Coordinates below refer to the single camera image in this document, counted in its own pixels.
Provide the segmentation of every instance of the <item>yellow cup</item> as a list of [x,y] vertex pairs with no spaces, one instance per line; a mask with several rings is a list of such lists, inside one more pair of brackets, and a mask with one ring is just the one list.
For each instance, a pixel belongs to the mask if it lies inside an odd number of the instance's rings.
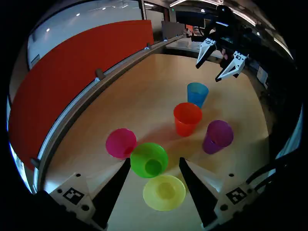
[[176,177],[160,175],[148,181],[143,189],[146,204],[158,211],[179,207],[186,196],[184,184]]

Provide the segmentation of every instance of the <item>red wall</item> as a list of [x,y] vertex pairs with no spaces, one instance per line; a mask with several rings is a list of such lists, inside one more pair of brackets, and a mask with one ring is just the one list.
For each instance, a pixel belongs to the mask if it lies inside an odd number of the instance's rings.
[[47,53],[28,73],[14,98],[9,119],[11,145],[29,168],[57,117],[89,83],[153,44],[150,20],[116,22],[84,31]]

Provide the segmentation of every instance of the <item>wooden table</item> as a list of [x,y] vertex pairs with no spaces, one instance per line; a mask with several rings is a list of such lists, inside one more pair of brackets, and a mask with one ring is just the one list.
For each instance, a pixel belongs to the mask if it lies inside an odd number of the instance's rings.
[[[59,145],[50,164],[45,188],[52,191],[74,172],[104,178],[106,169],[119,162],[108,155],[105,141],[110,132],[126,127],[138,142],[155,142],[168,153],[165,174],[183,182],[179,157],[185,157],[217,174],[243,182],[268,162],[268,130],[257,95],[246,75],[215,82],[218,64],[196,59],[155,54],[147,57],[108,87],[82,113]],[[200,82],[209,88],[203,119],[195,133],[179,137],[174,129],[174,107],[187,101],[186,87]],[[234,141],[222,151],[208,155],[201,149],[208,124],[221,119],[233,128]],[[109,231],[199,230],[200,217],[187,190],[183,204],[169,212],[148,207],[142,190],[148,179],[130,170],[108,221]]]
[[[187,46],[183,46],[182,42],[188,42]],[[192,42],[191,38],[181,38],[177,41],[174,41],[168,45],[166,45],[166,49],[173,49],[173,50],[184,50],[184,51],[191,51],[195,53],[199,53],[200,45],[202,42]],[[211,56],[222,59],[223,55],[219,50],[214,51]]]

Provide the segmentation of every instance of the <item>metal bracket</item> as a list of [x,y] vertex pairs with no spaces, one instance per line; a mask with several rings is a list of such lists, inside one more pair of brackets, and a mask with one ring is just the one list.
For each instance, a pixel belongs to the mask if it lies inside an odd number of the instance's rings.
[[215,78],[216,82],[228,78],[232,75],[239,75],[245,66],[245,60],[248,58],[248,55],[245,56],[239,52],[234,52],[233,60],[230,64],[223,69],[218,76]]
[[102,69],[98,68],[95,70],[96,78],[98,78],[100,81],[106,77],[106,75],[103,73]]
[[201,65],[215,50],[216,50],[216,41],[210,38],[206,38],[200,45],[200,51],[196,63],[196,68],[201,67]]

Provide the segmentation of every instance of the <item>glass wall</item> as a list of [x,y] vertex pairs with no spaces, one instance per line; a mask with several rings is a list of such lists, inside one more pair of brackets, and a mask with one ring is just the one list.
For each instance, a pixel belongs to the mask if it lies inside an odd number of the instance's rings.
[[161,21],[165,20],[164,7],[144,2],[147,20],[151,20],[154,43],[163,41]]
[[29,67],[72,36],[97,26],[129,20],[142,20],[138,1],[99,0],[65,9],[47,19],[29,36]]

